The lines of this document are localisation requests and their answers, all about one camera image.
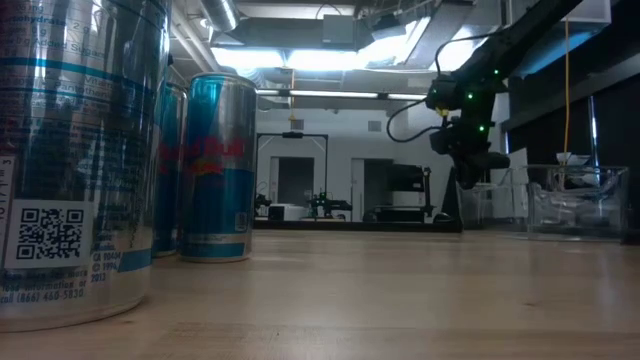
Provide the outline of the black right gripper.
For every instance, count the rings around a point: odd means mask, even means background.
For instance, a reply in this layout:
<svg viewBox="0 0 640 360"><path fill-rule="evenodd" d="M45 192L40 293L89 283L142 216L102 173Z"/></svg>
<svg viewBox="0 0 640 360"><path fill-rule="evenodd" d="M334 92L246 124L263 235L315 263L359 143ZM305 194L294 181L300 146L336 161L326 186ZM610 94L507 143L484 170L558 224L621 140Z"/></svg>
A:
<svg viewBox="0 0 640 360"><path fill-rule="evenodd" d="M474 188L486 170L510 167L506 155L490 150L488 137L494 126L492 121L454 117L430 135L432 150L453 159L456 182L462 189Z"/></svg>

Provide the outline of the clear plastic bin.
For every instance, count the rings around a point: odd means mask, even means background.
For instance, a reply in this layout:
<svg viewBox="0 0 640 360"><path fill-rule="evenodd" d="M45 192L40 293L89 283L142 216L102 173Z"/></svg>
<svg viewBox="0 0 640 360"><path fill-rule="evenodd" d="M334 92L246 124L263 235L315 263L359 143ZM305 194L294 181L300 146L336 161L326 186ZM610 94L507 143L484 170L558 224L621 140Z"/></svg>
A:
<svg viewBox="0 0 640 360"><path fill-rule="evenodd" d="M520 239L619 242L629 216L625 167L529 165L497 170L490 183L458 190L466 230Z"/></svg>

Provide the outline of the blue silver Red Bull can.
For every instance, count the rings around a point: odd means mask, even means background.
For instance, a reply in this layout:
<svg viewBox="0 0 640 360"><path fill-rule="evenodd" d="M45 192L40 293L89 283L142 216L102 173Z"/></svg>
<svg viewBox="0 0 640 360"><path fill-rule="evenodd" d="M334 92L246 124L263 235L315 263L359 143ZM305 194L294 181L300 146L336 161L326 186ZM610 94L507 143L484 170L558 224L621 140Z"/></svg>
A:
<svg viewBox="0 0 640 360"><path fill-rule="evenodd" d="M165 85L153 210L154 257L169 256L177 250L186 102L183 87L172 83Z"/></svg>
<svg viewBox="0 0 640 360"><path fill-rule="evenodd" d="M150 283L171 0L0 0L0 333Z"/></svg>
<svg viewBox="0 0 640 360"><path fill-rule="evenodd" d="M246 78L204 73L191 81L182 145L185 261L242 261L251 253L256 110L256 86Z"/></svg>

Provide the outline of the black background cabinet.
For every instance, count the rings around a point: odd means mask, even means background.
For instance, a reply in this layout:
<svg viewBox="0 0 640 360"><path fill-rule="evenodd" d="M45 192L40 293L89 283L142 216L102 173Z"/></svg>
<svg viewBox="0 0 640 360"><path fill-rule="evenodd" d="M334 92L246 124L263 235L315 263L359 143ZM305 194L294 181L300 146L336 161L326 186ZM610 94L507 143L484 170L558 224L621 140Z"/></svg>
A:
<svg viewBox="0 0 640 360"><path fill-rule="evenodd" d="M433 216L435 207L430 203L429 167L393 164L388 170L387 188L391 192L410 192L424 196L423 205L376 205L367 210L362 221L365 223L426 223Z"/></svg>

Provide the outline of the long fluorescent strip light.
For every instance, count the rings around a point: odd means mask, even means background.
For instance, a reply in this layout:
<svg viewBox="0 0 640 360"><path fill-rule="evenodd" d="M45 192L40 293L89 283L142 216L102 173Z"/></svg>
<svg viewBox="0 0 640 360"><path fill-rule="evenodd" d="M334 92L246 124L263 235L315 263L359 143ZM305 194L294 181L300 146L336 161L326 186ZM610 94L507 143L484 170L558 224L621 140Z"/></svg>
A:
<svg viewBox="0 0 640 360"><path fill-rule="evenodd" d="M385 101L420 101L426 94L386 93L386 92L356 92L329 90L295 90L295 89L258 89L257 94L262 97L286 98L332 98L332 99L364 99Z"/></svg>

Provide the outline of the bright ceiling light panel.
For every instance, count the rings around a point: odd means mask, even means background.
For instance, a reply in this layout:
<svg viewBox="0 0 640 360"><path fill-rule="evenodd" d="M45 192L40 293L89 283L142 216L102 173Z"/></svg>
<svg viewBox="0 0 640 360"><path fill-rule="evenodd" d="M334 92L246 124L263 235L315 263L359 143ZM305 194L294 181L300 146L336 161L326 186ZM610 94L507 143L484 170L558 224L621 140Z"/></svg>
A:
<svg viewBox="0 0 640 360"><path fill-rule="evenodd" d="M452 71L486 39L483 29L463 25L448 37L429 26L428 17L375 28L354 21L352 51L322 47L322 20L247 18L232 31L209 30L218 62L235 69L287 67L304 71Z"/></svg>

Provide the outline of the black frame clamp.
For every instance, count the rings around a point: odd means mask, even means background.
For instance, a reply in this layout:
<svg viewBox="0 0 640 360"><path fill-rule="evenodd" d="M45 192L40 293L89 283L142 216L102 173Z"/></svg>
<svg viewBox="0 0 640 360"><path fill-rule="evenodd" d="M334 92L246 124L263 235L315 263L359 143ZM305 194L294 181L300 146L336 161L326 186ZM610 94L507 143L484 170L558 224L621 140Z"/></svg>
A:
<svg viewBox="0 0 640 360"><path fill-rule="evenodd" d="M460 233L463 231L463 222L460 215L460 202L456 175L456 169L452 167L446 184L441 214L445 217L444 223L456 232Z"/></svg>

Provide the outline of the black gantry frame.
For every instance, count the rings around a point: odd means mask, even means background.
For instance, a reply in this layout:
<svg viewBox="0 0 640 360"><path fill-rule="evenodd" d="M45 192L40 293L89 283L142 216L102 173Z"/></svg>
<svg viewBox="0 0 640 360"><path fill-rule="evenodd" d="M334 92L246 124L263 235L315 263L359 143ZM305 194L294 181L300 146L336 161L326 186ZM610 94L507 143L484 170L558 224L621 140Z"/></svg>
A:
<svg viewBox="0 0 640 360"><path fill-rule="evenodd" d="M275 138L289 139L289 140L300 140L304 138L312 139L313 143L316 144L324 153L324 170L323 170L323 184L320 186L320 191L326 192L328 190L328 160L329 160L329 139L330 136L328 134L314 134L314 133L304 133L300 131L285 131L285 132L258 132L257 140L256 140L256 149L255 149L255 159L256 159L256 172L259 172L260 169L260 160L259 160L259 152L264 149L270 142L272 142ZM269 166L269 177L267 180L267 189L268 193L266 197L272 202L278 202L278 172L279 165L276 164L274 167Z"/></svg>

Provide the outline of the grey ceiling duct box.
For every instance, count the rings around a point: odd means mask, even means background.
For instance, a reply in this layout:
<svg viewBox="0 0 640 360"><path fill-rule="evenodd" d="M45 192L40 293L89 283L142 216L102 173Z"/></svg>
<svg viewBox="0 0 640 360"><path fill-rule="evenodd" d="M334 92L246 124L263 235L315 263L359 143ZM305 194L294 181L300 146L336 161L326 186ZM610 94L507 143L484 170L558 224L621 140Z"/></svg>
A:
<svg viewBox="0 0 640 360"><path fill-rule="evenodd" d="M355 26L351 16L324 15L322 19L322 47L352 51L355 46Z"/></svg>

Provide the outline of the silver round ventilation duct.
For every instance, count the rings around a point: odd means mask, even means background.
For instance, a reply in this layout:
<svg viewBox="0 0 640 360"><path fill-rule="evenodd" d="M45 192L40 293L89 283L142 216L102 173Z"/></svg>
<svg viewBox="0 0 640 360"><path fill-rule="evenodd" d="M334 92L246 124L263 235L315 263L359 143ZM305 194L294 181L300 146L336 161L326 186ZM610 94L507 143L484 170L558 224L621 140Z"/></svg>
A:
<svg viewBox="0 0 640 360"><path fill-rule="evenodd" d="M234 0L200 0L204 16L217 32L234 30L241 17Z"/></svg>

